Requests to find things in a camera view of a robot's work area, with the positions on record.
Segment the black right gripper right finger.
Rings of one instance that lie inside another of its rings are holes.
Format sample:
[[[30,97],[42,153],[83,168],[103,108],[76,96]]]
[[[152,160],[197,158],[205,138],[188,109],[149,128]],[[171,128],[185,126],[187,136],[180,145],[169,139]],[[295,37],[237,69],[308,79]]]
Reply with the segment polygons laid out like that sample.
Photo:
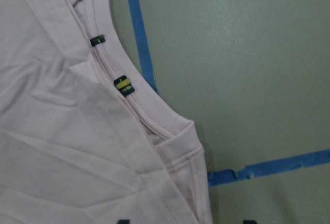
[[[243,220],[243,224],[255,224],[255,220]]]

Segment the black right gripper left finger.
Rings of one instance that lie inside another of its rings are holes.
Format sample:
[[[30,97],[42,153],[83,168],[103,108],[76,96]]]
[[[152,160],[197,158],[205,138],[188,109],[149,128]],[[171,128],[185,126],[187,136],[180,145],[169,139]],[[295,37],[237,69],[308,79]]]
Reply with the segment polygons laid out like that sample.
[[[117,224],[130,224],[130,220],[129,219],[119,219],[117,221]]]

